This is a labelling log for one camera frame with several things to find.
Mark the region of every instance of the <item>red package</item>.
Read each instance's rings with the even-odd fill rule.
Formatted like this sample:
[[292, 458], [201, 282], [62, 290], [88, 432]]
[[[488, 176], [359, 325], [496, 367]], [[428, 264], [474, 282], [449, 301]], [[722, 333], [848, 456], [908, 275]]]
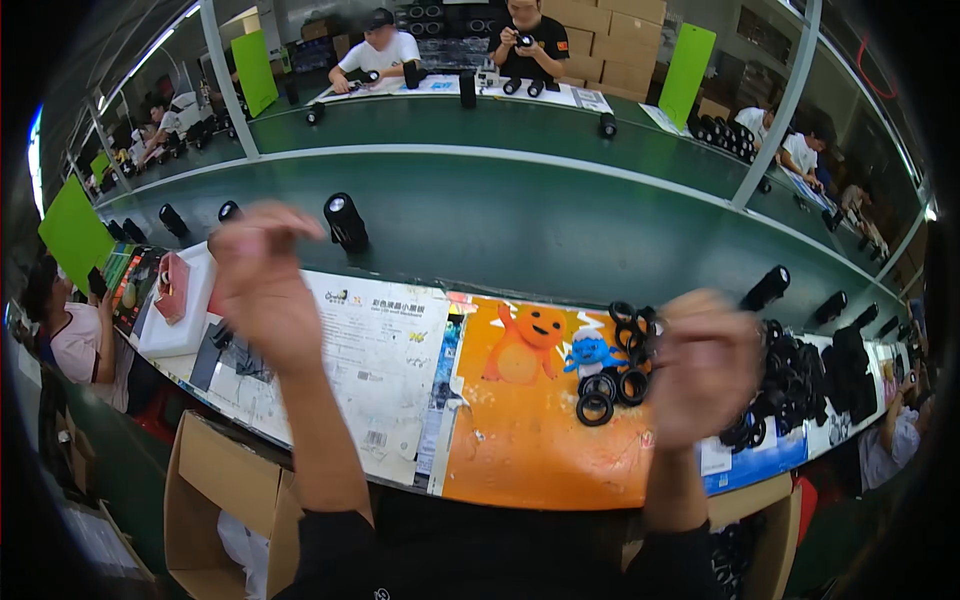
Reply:
[[160, 258], [160, 268], [156, 288], [159, 297], [154, 300], [156, 310], [160, 311], [168, 325], [183, 318], [186, 312], [187, 283], [190, 281], [190, 265], [173, 252]]

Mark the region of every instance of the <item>smartphone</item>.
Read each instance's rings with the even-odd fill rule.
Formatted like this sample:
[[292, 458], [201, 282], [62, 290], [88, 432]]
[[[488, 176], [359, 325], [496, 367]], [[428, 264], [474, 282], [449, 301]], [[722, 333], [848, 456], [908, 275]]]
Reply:
[[90, 284], [90, 294], [100, 300], [107, 297], [107, 282], [104, 281], [104, 276], [100, 275], [100, 271], [97, 270], [96, 267], [90, 269], [90, 273], [86, 276], [86, 281]]

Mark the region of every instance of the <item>orange poster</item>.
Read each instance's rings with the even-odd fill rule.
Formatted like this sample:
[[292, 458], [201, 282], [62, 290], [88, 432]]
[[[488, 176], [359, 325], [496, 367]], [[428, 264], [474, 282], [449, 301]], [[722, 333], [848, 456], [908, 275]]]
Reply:
[[[650, 408], [577, 418], [575, 340], [614, 344], [606, 313], [473, 297], [451, 387], [462, 383], [443, 496], [496, 506], [598, 510], [643, 505]], [[624, 358], [619, 349], [610, 360]]]

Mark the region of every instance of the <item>barcode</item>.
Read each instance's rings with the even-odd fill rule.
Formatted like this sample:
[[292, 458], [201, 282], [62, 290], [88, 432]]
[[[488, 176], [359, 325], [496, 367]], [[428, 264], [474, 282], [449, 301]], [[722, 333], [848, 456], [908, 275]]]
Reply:
[[364, 444], [372, 444], [379, 447], [387, 445], [387, 434], [382, 431], [373, 431], [372, 429], [367, 430], [367, 437], [364, 439]]

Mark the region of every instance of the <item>black t-shirt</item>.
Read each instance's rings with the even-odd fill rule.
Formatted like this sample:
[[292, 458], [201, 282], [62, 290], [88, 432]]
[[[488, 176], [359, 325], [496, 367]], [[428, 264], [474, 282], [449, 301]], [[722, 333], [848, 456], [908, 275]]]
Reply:
[[[520, 31], [522, 34], [533, 36], [537, 44], [546, 52], [546, 56], [553, 60], [569, 59], [570, 53], [566, 47], [566, 29], [560, 24], [560, 21], [544, 16], [540, 18], [540, 24], [530, 31], [521, 31], [514, 20], [506, 15], [497, 19], [496, 24], [490, 32], [490, 47], [488, 52], [495, 52], [500, 47], [500, 32], [504, 27], [509, 27]], [[500, 66], [500, 75], [503, 77], [520, 77], [525, 79], [535, 79], [543, 82], [552, 82], [543, 67], [533, 57], [522, 57], [516, 53], [516, 46], [510, 49], [507, 60]]]
[[275, 600], [724, 597], [706, 523], [679, 534], [647, 534], [621, 573], [620, 543], [597, 535], [608, 516], [392, 492], [399, 502], [381, 498], [376, 531], [358, 513], [307, 512], [296, 578]]

